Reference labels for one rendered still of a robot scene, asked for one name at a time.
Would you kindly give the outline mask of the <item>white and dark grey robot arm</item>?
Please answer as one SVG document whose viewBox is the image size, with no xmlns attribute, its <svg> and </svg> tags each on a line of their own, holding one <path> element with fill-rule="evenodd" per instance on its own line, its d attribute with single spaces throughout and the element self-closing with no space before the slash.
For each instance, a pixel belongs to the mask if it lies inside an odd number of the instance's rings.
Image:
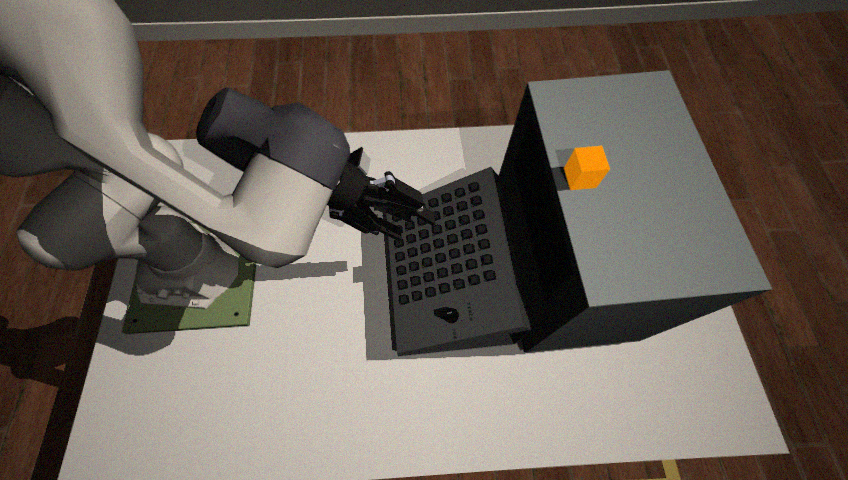
<svg viewBox="0 0 848 480">
<path fill-rule="evenodd" d="M 0 175 L 82 170 L 16 230 L 47 268 L 136 259 L 142 304 L 207 309 L 238 275 L 233 250 L 274 268 L 306 256 L 348 160 L 368 175 L 371 158 L 300 102 L 268 107 L 228 87 L 206 105 L 199 145 L 244 172 L 223 196 L 147 132 L 143 62 L 114 0 L 0 0 Z"/>
</svg>

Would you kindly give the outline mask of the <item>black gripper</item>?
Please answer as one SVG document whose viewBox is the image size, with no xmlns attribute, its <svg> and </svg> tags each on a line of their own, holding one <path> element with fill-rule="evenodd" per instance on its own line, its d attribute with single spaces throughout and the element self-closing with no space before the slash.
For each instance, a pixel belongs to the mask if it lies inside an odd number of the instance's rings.
<svg viewBox="0 0 848 480">
<path fill-rule="evenodd" d="M 390 171 L 384 175 L 380 179 L 368 177 L 348 161 L 327 204 L 330 218 L 340 220 L 365 234 L 372 230 L 398 241 L 402 240 L 400 228 L 378 218 L 369 206 L 385 205 L 405 210 L 432 226 L 436 224 L 434 213 L 424 207 L 420 191 L 395 178 Z"/>
</svg>

